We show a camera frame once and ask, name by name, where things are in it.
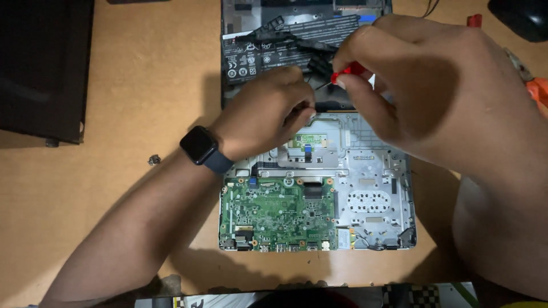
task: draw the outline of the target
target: black watch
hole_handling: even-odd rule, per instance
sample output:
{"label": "black watch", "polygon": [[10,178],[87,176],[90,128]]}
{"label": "black watch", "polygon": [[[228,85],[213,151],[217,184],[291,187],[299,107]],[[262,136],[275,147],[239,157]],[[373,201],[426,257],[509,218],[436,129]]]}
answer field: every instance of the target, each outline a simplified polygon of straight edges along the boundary
{"label": "black watch", "polygon": [[219,143],[203,126],[192,128],[179,143],[181,149],[195,165],[204,165],[215,173],[230,170],[234,162],[219,152]]}

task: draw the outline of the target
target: watch face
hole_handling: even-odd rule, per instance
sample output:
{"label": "watch face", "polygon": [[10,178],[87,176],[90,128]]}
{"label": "watch face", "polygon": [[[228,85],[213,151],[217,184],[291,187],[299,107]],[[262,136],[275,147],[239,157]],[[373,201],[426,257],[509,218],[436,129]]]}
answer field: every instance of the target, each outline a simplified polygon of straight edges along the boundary
{"label": "watch face", "polygon": [[181,139],[180,146],[195,164],[202,164],[215,151],[216,142],[205,128],[196,126]]}

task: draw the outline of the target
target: brown table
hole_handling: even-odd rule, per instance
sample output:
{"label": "brown table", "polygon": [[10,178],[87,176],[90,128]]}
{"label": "brown table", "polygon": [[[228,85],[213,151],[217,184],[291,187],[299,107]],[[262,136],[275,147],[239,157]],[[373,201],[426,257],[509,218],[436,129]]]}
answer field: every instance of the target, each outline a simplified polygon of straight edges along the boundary
{"label": "brown table", "polygon": [[[426,0],[394,0],[393,7],[422,15]],[[548,76],[548,44],[513,34],[489,13],[487,0],[441,0],[430,18],[462,25],[476,13],[487,34],[535,75]],[[37,304],[76,245],[151,169],[148,158],[167,156],[189,127],[219,114],[219,20],[218,0],[96,2],[85,143],[24,148],[9,142],[13,134],[0,135],[0,307]],[[306,281],[354,287],[466,280],[450,243],[458,180],[418,160],[412,169],[419,238],[411,250],[225,253],[217,246],[212,192],[196,205],[208,207],[209,216],[196,217],[203,226],[192,250],[176,249],[159,276],[180,273],[185,294]]]}

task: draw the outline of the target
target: black watch strap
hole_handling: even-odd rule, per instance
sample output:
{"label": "black watch strap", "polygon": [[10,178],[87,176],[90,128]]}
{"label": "black watch strap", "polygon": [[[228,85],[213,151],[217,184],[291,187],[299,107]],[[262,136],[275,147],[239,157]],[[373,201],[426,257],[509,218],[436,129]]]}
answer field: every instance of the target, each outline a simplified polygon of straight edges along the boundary
{"label": "black watch strap", "polygon": [[226,158],[221,152],[219,152],[219,150],[216,150],[204,161],[203,164],[213,172],[223,174],[232,168],[234,162]]}

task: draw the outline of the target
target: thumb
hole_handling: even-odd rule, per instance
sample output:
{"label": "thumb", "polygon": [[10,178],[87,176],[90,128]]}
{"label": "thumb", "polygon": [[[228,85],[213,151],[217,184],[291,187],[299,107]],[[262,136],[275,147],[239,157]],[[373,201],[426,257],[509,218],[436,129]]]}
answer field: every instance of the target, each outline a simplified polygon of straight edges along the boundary
{"label": "thumb", "polygon": [[399,127],[394,106],[374,92],[367,80],[360,76],[343,74],[336,81],[337,85],[348,92],[356,110],[380,139],[387,142],[398,139]]}
{"label": "thumb", "polygon": [[304,108],[292,112],[286,119],[286,124],[282,127],[282,140],[287,141],[295,135],[299,129],[303,128],[311,117],[316,115],[314,108]]}

